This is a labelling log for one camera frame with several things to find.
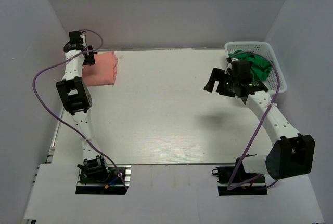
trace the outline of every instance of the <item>plastic basket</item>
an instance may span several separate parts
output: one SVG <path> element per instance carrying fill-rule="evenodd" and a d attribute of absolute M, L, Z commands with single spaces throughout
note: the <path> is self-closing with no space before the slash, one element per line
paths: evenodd
<path fill-rule="evenodd" d="M 277 62 L 274 51 L 269 43 L 259 42 L 259 41 L 228 42 L 225 44 L 224 49 L 225 49 L 227 58 L 229 57 L 229 54 L 233 54 L 237 50 L 242 50 L 242 51 L 256 52 L 257 54 L 260 54 L 260 55 L 264 56 L 265 58 L 269 59 L 276 67 L 276 70 L 280 77 L 279 93 L 284 93 L 287 90 L 287 84 L 286 84 L 285 78 L 282 74 L 279 63 Z M 268 92 L 271 95 L 275 93 L 276 87 L 277 87 L 277 79 L 276 79 L 276 75 L 275 75 L 273 69 L 271 70 L 269 76 L 267 77 L 267 80 L 263 81 L 263 83 L 268 88 Z"/>

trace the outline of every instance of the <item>green towel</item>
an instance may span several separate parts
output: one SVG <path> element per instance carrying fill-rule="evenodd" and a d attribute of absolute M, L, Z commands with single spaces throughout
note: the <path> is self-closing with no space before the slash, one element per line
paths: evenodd
<path fill-rule="evenodd" d="M 242 52 L 242 50 L 237 50 L 233 54 L 229 54 L 231 57 L 234 54 Z M 247 60 L 251 65 L 251 73 L 253 76 L 253 81 L 264 81 L 267 79 L 268 75 L 271 72 L 272 66 L 271 64 L 255 54 L 239 54 L 235 56 L 238 60 Z"/>

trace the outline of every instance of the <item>white wall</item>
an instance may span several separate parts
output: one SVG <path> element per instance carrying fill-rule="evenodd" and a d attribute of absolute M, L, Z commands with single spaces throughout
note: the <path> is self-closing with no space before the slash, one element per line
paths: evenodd
<path fill-rule="evenodd" d="M 87 27 L 105 48 L 223 47 L 263 41 L 285 0 L 50 0 L 66 31 Z"/>
<path fill-rule="evenodd" d="M 32 79 L 64 59 L 67 37 L 48 0 L 0 0 L 0 29 L 0 223 L 12 224 L 21 223 L 56 124 L 35 98 Z M 57 113 L 55 82 L 61 74 L 48 72 L 37 85 Z"/>
<path fill-rule="evenodd" d="M 316 141 L 310 180 L 326 223 L 333 223 L 332 2 L 286 0 L 266 38 L 288 84 L 282 111 Z"/>

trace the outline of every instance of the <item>white table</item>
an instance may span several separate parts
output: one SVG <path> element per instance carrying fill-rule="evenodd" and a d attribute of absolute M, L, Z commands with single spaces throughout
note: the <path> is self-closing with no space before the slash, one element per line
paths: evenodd
<path fill-rule="evenodd" d="M 116 85 L 89 89 L 96 138 L 118 164 L 151 165 L 132 166 L 124 196 L 75 195 L 80 137 L 61 125 L 54 158 L 40 167 L 25 219 L 37 224 L 323 222 L 307 175 L 284 179 L 265 196 L 217 195 L 212 164 L 233 163 L 258 124 L 240 99 L 203 91 L 212 68 L 226 65 L 223 50 L 116 55 Z M 63 119 L 73 123 L 68 114 Z M 262 129 L 249 153 L 268 154 L 271 147 Z"/>

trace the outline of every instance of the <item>laundry basket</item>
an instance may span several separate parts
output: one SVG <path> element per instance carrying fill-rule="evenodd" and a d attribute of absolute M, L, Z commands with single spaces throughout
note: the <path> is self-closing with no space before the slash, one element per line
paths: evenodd
<path fill-rule="evenodd" d="M 287 84 L 285 78 L 283 77 L 279 63 L 277 62 L 274 51 L 269 43 L 259 42 L 259 41 L 228 42 L 225 44 L 224 49 L 227 58 L 231 56 L 235 51 L 242 50 L 242 51 L 255 52 L 269 59 L 274 64 L 280 77 L 279 93 L 284 93 L 287 90 Z M 268 92 L 271 95 L 275 93 L 277 87 L 277 78 L 273 69 L 271 69 L 271 72 L 268 75 L 267 80 L 263 81 L 263 83 L 268 88 Z"/>

